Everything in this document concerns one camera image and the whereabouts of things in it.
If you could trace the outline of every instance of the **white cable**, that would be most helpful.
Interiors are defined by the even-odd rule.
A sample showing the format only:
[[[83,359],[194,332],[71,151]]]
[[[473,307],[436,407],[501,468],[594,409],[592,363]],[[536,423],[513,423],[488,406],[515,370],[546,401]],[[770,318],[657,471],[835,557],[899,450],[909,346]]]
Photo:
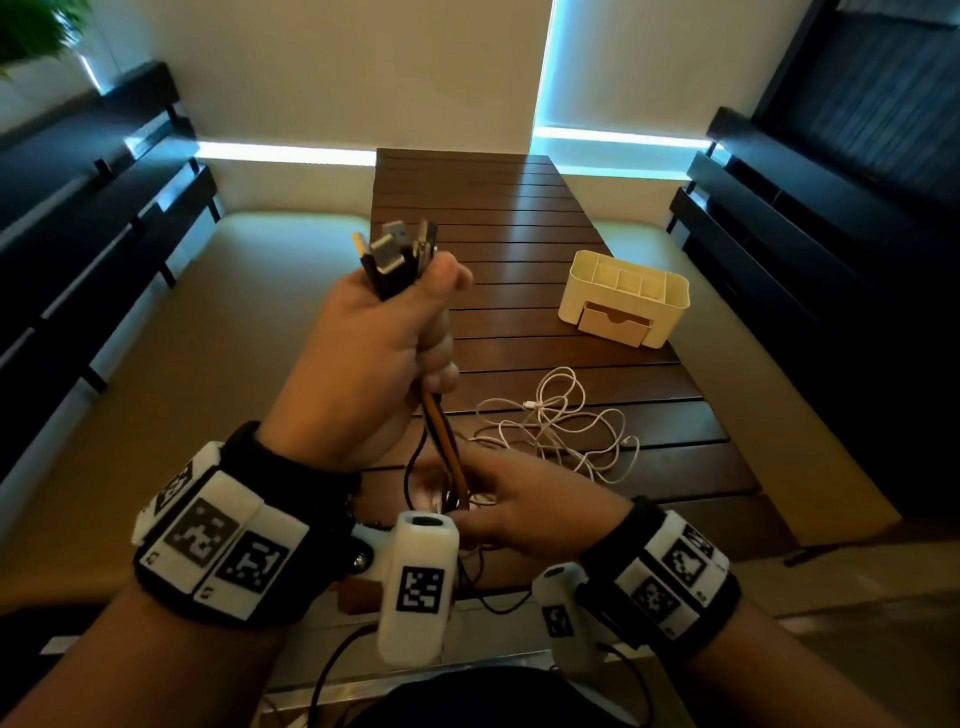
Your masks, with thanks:
[[[566,391],[561,395],[545,400],[544,393],[546,388],[552,382],[563,379],[567,379],[570,382],[570,386],[567,387]],[[578,392],[579,396],[573,399],[579,400],[579,404],[574,405],[571,402],[570,395],[575,392]],[[491,420],[490,418],[486,417],[481,410],[486,405],[492,403],[509,404],[511,408],[526,410],[528,414],[522,422],[515,422],[513,420]],[[537,393],[534,400],[528,400],[524,403],[520,403],[494,397],[480,402],[476,406],[474,412],[477,417],[484,422],[485,425],[496,427],[497,437],[493,437],[491,435],[474,434],[474,436],[469,438],[469,440],[473,443],[488,443],[499,448],[511,449],[512,446],[507,440],[505,430],[518,429],[523,433],[524,439],[526,439],[531,445],[534,446],[534,448],[537,449],[537,454],[544,460],[547,459],[548,452],[552,452],[556,457],[558,464],[562,465],[565,454],[572,456],[577,461],[577,467],[573,469],[575,473],[585,470],[585,474],[590,478],[590,480],[596,482],[596,479],[600,478],[600,480],[607,485],[614,485],[624,480],[634,469],[636,459],[640,454],[640,441],[635,435],[625,434],[625,430],[627,428],[627,418],[623,412],[612,407],[603,410],[599,414],[594,414],[593,412],[584,412],[583,410],[586,403],[587,392],[584,390],[584,385],[581,384],[577,379],[576,372],[569,367],[557,367],[540,380],[540,384],[537,385]],[[608,417],[611,414],[620,416],[621,425],[619,429],[615,428],[609,422]],[[568,420],[583,417],[590,417],[593,419],[588,425],[580,427],[579,429],[561,426],[562,423],[567,422]],[[612,436],[612,443],[604,449],[580,452],[568,446],[561,436],[561,433],[571,435],[587,432],[598,424],[602,424]],[[489,428],[483,427],[478,431],[483,431],[484,429]],[[604,473],[609,472],[616,466],[617,461],[620,459],[620,448],[630,447],[634,448],[634,456],[631,458],[630,465],[627,467],[627,470],[616,480],[608,479]],[[612,460],[608,465],[600,466],[591,460],[591,458],[595,459],[611,452]]]

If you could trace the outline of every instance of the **right hand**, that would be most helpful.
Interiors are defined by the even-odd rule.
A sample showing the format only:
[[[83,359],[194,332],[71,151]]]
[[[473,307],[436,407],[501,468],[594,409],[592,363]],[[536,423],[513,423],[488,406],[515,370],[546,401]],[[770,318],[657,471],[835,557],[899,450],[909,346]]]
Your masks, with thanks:
[[[534,455],[473,443],[458,447],[470,489],[492,493],[497,501],[447,514],[464,548],[506,546],[552,564],[575,561],[633,507],[608,488]]]

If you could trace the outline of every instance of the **forearm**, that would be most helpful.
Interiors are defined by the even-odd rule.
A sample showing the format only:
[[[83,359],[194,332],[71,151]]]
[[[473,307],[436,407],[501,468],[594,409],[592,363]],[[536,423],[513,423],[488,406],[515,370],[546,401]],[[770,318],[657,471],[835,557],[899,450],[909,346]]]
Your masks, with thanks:
[[[670,670],[705,725],[895,728],[900,723],[746,599],[719,635]],[[710,717],[719,718],[709,721]]]
[[[285,633],[190,622],[132,582],[3,728],[249,725]]]

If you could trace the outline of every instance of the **black wristband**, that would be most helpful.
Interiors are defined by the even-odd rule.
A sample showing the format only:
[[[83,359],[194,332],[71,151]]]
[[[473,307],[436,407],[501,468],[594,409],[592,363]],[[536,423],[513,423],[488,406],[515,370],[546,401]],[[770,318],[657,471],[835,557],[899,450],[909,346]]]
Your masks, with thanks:
[[[188,619],[246,628],[291,624],[303,618],[313,600],[333,581],[346,575],[349,536],[355,525],[350,514],[350,499],[359,489],[360,474],[324,473],[287,460],[268,450],[256,439],[258,427],[258,422],[249,422],[230,436],[219,450],[219,464],[202,475],[195,473],[198,479],[179,497],[176,505],[151,527],[134,556],[134,572],[143,588],[172,611]],[[190,466],[184,471],[190,472]],[[259,594],[259,601],[245,619],[205,604],[206,581],[198,583],[190,592],[181,591],[155,573],[148,561],[148,553],[156,549],[162,535],[178,521],[184,509],[216,473],[230,476],[242,489],[251,492],[250,497],[262,498],[263,505],[268,506],[266,510],[281,512],[282,518],[287,518],[301,531],[305,530],[293,548],[272,544],[262,533],[258,535],[249,529],[243,530],[234,537],[236,548],[232,546],[231,550],[218,555],[215,565],[209,567],[211,577],[216,575],[221,580],[231,582],[229,588],[239,587]],[[249,534],[249,543],[243,541],[245,534]],[[255,545],[251,539],[258,539],[261,546]],[[240,553],[234,555],[235,551],[241,550],[241,546],[251,548],[250,555],[254,560],[258,548],[274,548],[276,555],[271,554],[272,558],[280,558],[279,554],[282,554],[279,572],[275,572],[271,579],[259,582],[241,578],[238,574],[242,567],[231,563],[231,559],[237,561],[246,558]],[[245,565],[250,563],[251,560],[247,559]]]
[[[633,648],[682,662],[709,644],[742,596],[730,562],[676,513],[646,498],[581,556],[577,601]]]

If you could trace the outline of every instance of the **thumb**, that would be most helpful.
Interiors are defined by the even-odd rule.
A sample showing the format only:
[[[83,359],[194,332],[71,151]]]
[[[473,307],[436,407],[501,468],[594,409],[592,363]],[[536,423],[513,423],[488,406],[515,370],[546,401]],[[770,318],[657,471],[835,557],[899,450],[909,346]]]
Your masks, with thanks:
[[[505,537],[503,505],[481,506],[468,511],[452,511],[447,514],[460,532],[461,543],[469,546],[490,544],[502,546]]]
[[[420,334],[450,304],[457,290],[457,259],[438,253],[423,276],[383,304],[383,311],[404,333]]]

